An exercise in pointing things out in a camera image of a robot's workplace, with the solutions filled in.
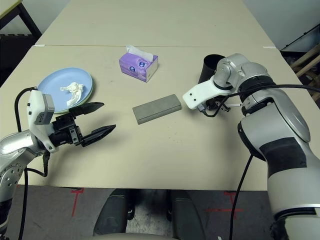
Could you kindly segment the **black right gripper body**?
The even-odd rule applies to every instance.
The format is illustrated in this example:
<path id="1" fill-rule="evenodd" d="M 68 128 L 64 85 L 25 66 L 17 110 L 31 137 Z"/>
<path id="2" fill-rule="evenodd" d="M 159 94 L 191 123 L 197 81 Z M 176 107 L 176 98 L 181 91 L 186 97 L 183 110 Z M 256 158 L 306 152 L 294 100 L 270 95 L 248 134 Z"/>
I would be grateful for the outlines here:
<path id="1" fill-rule="evenodd" d="M 205 103 L 202 103 L 199 106 L 199 111 L 204 114 L 206 117 L 215 117 L 219 111 L 230 111 L 230 107 L 228 107 L 225 102 L 227 101 L 227 96 L 217 96 L 207 100 Z M 208 114 L 207 110 L 215 112 L 213 114 Z"/>

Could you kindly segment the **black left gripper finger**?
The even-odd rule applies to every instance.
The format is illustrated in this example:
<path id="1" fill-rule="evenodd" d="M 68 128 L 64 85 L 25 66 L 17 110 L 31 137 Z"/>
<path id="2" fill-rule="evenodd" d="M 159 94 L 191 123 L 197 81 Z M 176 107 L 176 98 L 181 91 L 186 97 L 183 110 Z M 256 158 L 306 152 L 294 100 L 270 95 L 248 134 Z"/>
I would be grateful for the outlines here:
<path id="1" fill-rule="evenodd" d="M 84 103 L 82 105 L 69 108 L 68 111 L 73 117 L 76 117 L 76 116 L 87 115 L 92 112 L 95 112 L 96 110 L 103 107 L 104 105 L 105 104 L 103 102 L 89 102 L 89 103 Z"/>
<path id="2" fill-rule="evenodd" d="M 91 145 L 103 139 L 108 134 L 110 134 L 115 128 L 116 128 L 116 125 L 113 124 L 113 125 L 102 126 L 100 128 L 93 130 L 90 134 L 82 137 L 81 146 L 86 147 L 88 145 Z"/>

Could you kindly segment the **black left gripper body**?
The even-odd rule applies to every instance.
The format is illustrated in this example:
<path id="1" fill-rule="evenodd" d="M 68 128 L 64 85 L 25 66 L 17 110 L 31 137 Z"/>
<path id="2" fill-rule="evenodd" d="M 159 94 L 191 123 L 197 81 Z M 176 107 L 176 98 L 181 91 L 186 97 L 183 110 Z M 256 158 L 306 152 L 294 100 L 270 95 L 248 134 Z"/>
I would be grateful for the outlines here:
<path id="1" fill-rule="evenodd" d="M 66 113 L 55 118 L 52 122 L 53 133 L 49 136 L 55 147 L 64 144 L 79 145 L 81 142 L 81 131 L 75 123 L 75 117 Z"/>

